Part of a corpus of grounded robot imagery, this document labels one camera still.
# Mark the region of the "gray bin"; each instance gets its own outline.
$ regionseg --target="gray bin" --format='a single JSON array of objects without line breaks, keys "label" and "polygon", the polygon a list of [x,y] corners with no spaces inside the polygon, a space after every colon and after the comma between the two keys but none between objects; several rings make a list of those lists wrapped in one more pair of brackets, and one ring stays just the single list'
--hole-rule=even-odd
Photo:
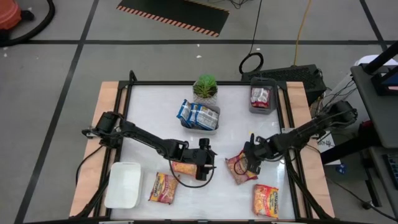
[{"label": "gray bin", "polygon": [[[269,107],[268,108],[256,108],[251,105],[251,89],[252,88],[264,88],[269,90]],[[258,78],[253,77],[250,82],[250,93],[249,93],[249,111],[252,113],[259,114],[270,114],[276,109],[276,99],[278,94],[278,86],[275,80],[271,78]]]}]

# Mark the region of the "orange vacuum cleaner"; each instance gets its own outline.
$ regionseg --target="orange vacuum cleaner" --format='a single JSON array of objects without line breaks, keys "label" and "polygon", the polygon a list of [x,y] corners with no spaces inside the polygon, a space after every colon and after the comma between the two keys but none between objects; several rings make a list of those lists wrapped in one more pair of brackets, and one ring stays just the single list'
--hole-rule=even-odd
[{"label": "orange vacuum cleaner", "polygon": [[46,28],[55,14],[55,6],[52,0],[47,0],[49,4],[49,13],[45,19],[30,32],[15,39],[10,39],[11,30],[15,28],[20,21],[33,21],[34,15],[28,10],[21,10],[15,0],[0,0],[0,47],[20,44],[37,35]]}]

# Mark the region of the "packaged food item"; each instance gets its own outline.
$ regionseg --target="packaged food item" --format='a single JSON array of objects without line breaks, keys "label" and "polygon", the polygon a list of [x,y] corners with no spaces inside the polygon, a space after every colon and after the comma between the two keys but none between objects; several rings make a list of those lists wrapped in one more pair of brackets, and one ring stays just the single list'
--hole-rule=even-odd
[{"label": "packaged food item", "polygon": [[184,164],[182,162],[172,162],[172,169],[174,172],[188,174],[193,177],[197,176],[197,167],[193,164]]},{"label": "packaged food item", "polygon": [[188,102],[188,100],[184,100],[184,102],[181,105],[180,111],[178,112],[177,118],[181,121],[182,126],[185,126],[187,128],[191,128],[191,126],[188,123],[188,117],[191,112],[191,104]]},{"label": "packaged food item", "polygon": [[254,213],[278,218],[278,188],[262,184],[254,186]]},{"label": "packaged food item", "polygon": [[189,117],[188,117],[187,122],[188,122],[188,124],[190,125],[191,128],[201,129],[199,126],[196,125],[197,112],[198,112],[198,104],[197,103],[191,103],[191,112],[189,113]]},{"label": "packaged food item", "polygon": [[218,113],[199,104],[195,124],[199,125],[204,130],[215,130],[218,124],[218,116]]},{"label": "packaged food item", "polygon": [[239,155],[235,157],[225,159],[225,161],[235,179],[235,182],[238,185],[243,184],[248,180],[258,179],[255,173],[247,170],[248,162],[243,154],[243,151],[241,151]]},{"label": "packaged food item", "polygon": [[251,89],[251,105],[258,108],[269,107],[270,90],[266,88]]},{"label": "packaged food item", "polygon": [[175,189],[177,188],[177,185],[178,182],[172,175],[158,172],[156,174],[154,188],[150,193],[149,200],[154,202],[171,204],[174,199]]}]

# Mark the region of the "black hose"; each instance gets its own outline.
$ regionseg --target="black hose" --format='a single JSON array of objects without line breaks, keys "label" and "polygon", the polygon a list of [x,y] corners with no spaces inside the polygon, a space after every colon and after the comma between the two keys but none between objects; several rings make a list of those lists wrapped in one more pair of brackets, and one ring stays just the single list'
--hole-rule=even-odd
[{"label": "black hose", "polygon": [[31,31],[29,31],[28,33],[26,33],[20,37],[17,37],[12,40],[6,40],[4,42],[0,42],[0,47],[9,47],[9,46],[13,46],[16,44],[21,44],[23,42],[30,40],[31,38],[33,38],[34,36],[39,34],[42,30],[44,30],[50,24],[51,20],[54,18],[54,15],[55,15],[54,3],[52,2],[52,0],[47,0],[47,3],[49,4],[49,13],[47,13],[46,17],[43,19],[43,21],[39,25],[37,25],[37,27],[35,27]]}]

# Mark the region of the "white tabletop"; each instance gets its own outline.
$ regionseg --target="white tabletop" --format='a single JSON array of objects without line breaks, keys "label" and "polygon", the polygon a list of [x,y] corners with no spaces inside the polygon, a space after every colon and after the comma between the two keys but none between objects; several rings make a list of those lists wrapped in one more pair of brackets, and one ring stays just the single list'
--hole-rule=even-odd
[{"label": "white tabletop", "polygon": [[[253,211],[253,187],[265,184],[279,188],[279,218],[294,219],[292,197],[285,165],[263,162],[258,180],[236,185],[225,158],[239,154],[250,134],[267,138],[279,133],[276,110],[270,115],[249,112],[249,86],[219,86],[217,106],[221,108],[219,128],[215,135],[186,132],[176,115],[184,99],[192,100],[191,86],[134,86],[127,120],[163,139],[188,141],[198,147],[200,138],[209,138],[215,158],[215,174],[211,182],[200,189],[179,185],[171,205],[148,201],[156,172],[171,174],[169,163],[156,151],[132,139],[124,139],[122,162],[141,164],[144,179],[141,201],[132,209],[114,209],[112,219],[263,219]],[[182,175],[188,185],[204,182]]]}]

